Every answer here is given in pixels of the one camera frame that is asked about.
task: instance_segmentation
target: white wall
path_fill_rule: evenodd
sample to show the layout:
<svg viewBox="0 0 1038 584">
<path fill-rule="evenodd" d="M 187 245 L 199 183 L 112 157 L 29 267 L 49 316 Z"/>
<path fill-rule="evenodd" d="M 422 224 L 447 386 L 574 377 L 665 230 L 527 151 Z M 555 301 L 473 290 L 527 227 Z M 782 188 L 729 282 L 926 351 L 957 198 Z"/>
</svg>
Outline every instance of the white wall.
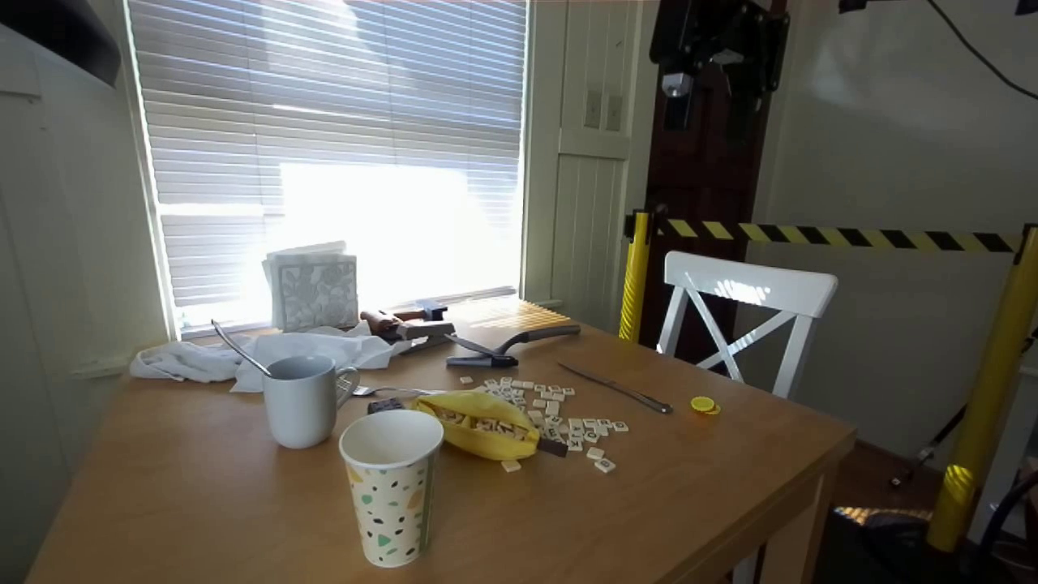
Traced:
<svg viewBox="0 0 1038 584">
<path fill-rule="evenodd" d="M 162 333 L 130 106 L 0 25 L 0 580 L 24 580 L 120 375 Z"/>
<path fill-rule="evenodd" d="M 1038 91 L 1038 15 L 942 0 L 982 54 Z M 757 220 L 996 230 L 1038 220 L 1038 101 L 996 80 L 926 0 L 791 4 Z M 1009 258 L 752 248 L 841 275 L 802 398 L 914 455 L 971 394 Z"/>
</svg>

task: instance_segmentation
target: wooden table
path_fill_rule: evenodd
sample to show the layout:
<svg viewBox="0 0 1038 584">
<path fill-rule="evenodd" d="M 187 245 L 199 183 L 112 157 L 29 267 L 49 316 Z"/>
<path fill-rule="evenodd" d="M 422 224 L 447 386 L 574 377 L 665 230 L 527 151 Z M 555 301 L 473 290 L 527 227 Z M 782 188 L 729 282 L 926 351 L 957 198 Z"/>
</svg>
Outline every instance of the wooden table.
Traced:
<svg viewBox="0 0 1038 584">
<path fill-rule="evenodd" d="M 452 309 L 463 337 L 500 345 L 561 322 L 524 301 Z M 456 386 L 456 347 L 422 347 L 368 384 Z M 226 386 L 126 384 L 78 472 L 29 580 L 720 580 L 767 543 L 761 580 L 811 580 L 837 465 L 854 431 L 828 417 L 585 329 L 516 347 L 519 369 L 473 375 L 572 386 L 566 417 L 631 421 L 593 472 L 538 455 L 519 474 L 440 451 L 433 546 L 399 571 L 361 555 L 333 442 L 283 451 L 263 403 Z M 566 375 L 589 369 L 675 406 L 654 417 Z M 720 403 L 699 417 L 688 397 Z"/>
</svg>

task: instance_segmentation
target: white mug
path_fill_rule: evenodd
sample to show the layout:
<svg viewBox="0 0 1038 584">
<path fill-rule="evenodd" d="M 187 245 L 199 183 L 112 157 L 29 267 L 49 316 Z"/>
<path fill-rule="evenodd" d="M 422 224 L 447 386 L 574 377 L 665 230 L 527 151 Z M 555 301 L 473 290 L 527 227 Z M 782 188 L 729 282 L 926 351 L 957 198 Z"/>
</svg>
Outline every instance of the white mug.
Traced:
<svg viewBox="0 0 1038 584">
<path fill-rule="evenodd" d="M 327 358 L 285 358 L 265 368 L 263 403 L 268 435 L 283 448 L 316 448 L 330 429 L 347 386 Z"/>
</svg>

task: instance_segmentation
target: white blinds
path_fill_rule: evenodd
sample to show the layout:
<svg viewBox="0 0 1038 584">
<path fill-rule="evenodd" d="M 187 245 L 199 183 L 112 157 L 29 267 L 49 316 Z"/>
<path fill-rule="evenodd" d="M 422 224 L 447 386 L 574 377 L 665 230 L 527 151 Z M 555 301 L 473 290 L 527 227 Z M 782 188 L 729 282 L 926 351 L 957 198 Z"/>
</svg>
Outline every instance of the white blinds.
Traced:
<svg viewBox="0 0 1038 584">
<path fill-rule="evenodd" d="M 173 294 L 265 322 L 347 241 L 361 306 L 519 282 L 527 0 L 130 0 Z"/>
</svg>

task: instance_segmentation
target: cord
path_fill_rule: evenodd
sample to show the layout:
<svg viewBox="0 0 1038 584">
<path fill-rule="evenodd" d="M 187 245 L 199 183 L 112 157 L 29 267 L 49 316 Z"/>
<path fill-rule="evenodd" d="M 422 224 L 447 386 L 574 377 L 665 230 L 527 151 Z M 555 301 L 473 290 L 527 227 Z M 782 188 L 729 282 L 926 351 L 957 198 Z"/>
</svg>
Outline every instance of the cord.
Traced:
<svg viewBox="0 0 1038 584">
<path fill-rule="evenodd" d="M 964 48 L 987 64 L 1003 84 L 1009 84 L 1015 95 L 1038 101 L 1038 91 L 1021 87 L 1019 80 L 1013 80 L 999 64 L 992 64 L 966 35 L 964 31 L 937 6 L 937 0 L 928 0 L 930 11 L 943 19 L 943 25 L 964 41 Z"/>
</svg>

